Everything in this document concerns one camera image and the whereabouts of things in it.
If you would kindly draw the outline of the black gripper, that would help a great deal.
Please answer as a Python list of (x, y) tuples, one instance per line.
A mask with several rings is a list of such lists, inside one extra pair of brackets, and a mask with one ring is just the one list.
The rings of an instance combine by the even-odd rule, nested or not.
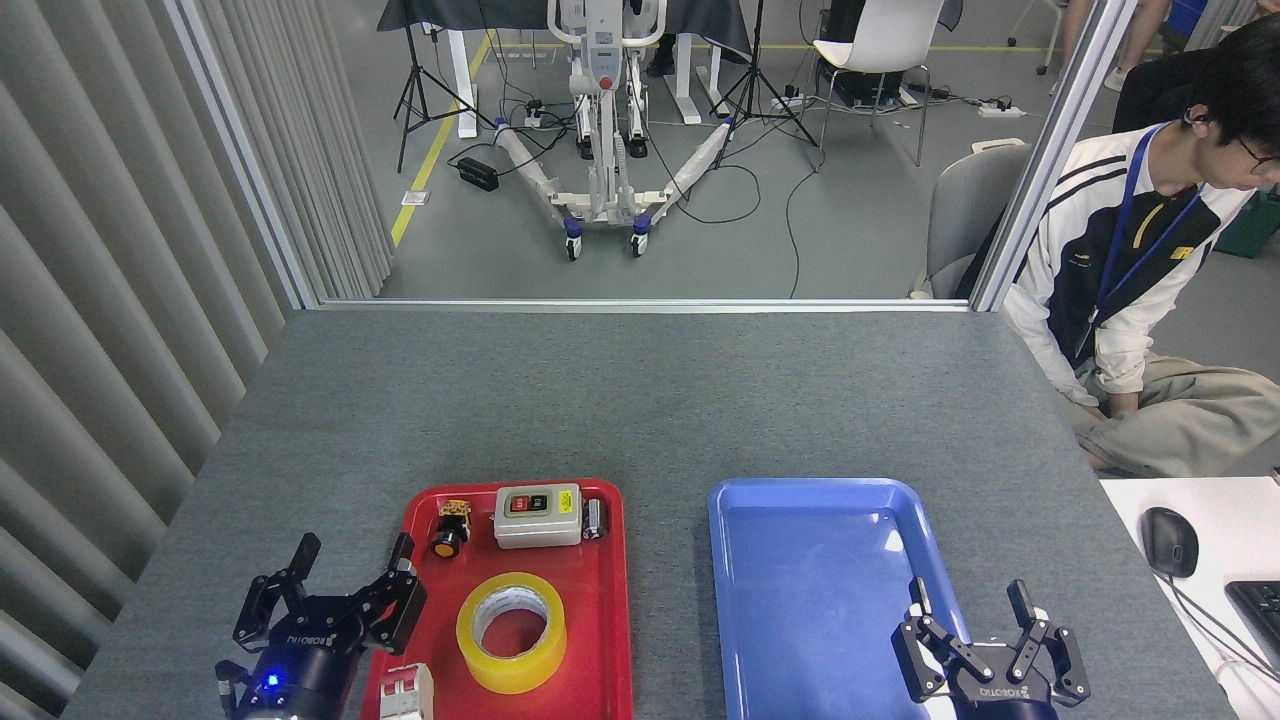
[[(909, 584), (911, 603), (892, 634), (893, 652), (908, 693), (916, 703), (950, 696), (959, 719), (1056, 719), (1053, 702), (1074, 707), (1091, 697), (1076, 634), (1033, 605), (1025, 582), (1012, 580), (1007, 597), (1021, 635), (1014, 647), (965, 646), (932, 614), (923, 578)], [(1047, 650), (1055, 679), (1034, 667)], [(987, 678), (961, 664), (968, 651), (993, 673)]]
[[(365, 647), (408, 648), (428, 600), (411, 534), (396, 537), (387, 570), (355, 597), (307, 597), (320, 548), (305, 533), (288, 565), (251, 580), (233, 639), (260, 656), (252, 671), (230, 660), (215, 665), (224, 717), (340, 719)], [(280, 600), (287, 614), (271, 626)]]

